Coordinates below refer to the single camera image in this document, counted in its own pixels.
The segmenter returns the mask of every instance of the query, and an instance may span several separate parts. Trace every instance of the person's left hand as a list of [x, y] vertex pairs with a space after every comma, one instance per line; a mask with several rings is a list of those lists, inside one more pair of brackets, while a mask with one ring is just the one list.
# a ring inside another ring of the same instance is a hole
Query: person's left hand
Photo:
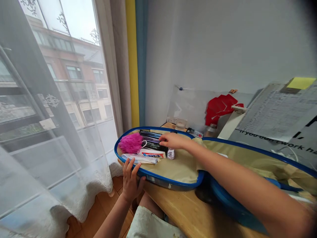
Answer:
[[136, 173], [138, 172], [139, 168], [141, 167], [141, 163], [138, 163], [133, 171], [132, 165], [135, 161], [135, 158], [132, 158], [132, 160], [129, 162], [129, 158], [126, 159], [124, 165], [123, 165], [123, 192], [122, 196], [127, 201], [132, 203], [132, 201], [140, 195], [140, 193], [143, 190], [144, 182], [145, 182], [145, 176], [143, 176], [140, 179], [139, 185], [136, 180]]

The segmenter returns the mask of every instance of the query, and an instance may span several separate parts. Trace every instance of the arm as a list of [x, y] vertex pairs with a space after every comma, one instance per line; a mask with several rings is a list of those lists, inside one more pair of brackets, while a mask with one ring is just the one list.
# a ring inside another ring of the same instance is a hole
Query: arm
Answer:
[[161, 145], [185, 149], [245, 208], [254, 214], [273, 237], [303, 237], [309, 229], [307, 209], [278, 187], [240, 164], [198, 143], [170, 133]]
[[141, 164], [137, 164], [131, 172], [134, 158], [129, 162], [127, 159], [123, 166], [123, 192], [119, 196], [111, 212], [95, 234], [94, 238], [118, 238], [125, 217], [129, 211], [132, 201], [142, 192], [145, 177], [140, 179], [139, 186], [136, 173]]

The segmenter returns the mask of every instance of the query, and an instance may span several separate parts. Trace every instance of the hand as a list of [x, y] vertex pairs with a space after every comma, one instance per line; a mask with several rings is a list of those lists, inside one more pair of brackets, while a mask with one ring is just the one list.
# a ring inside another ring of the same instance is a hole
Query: hand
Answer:
[[143, 176], [140, 179], [139, 186], [138, 186], [138, 182], [136, 180], [136, 173], [141, 167], [141, 163], [138, 163], [134, 167], [133, 171], [131, 171], [135, 158], [132, 158], [130, 162], [129, 160], [130, 159], [127, 158], [123, 165], [123, 192], [121, 195], [127, 202], [132, 203], [132, 201], [137, 196], [139, 196], [143, 190], [145, 176]]
[[159, 140], [161, 141], [159, 144], [162, 146], [170, 147], [172, 149], [184, 149], [187, 144], [191, 142], [190, 139], [184, 138], [176, 133], [166, 133], [161, 135]]

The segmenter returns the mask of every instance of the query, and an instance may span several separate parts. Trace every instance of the pink bath sponge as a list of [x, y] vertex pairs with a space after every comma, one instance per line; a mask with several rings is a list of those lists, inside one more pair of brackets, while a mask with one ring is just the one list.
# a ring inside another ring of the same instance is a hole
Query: pink bath sponge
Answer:
[[137, 154], [142, 147], [143, 137], [139, 133], [134, 133], [121, 138], [119, 148], [123, 153]]

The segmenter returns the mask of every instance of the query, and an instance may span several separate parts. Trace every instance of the push pin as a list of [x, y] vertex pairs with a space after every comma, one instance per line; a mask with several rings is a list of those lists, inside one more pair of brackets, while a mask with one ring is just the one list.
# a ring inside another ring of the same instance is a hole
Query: push pin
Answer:
[[230, 94], [234, 94], [234, 93], [236, 93], [237, 91], [238, 91], [237, 89], [231, 89], [229, 93], [230, 93]]

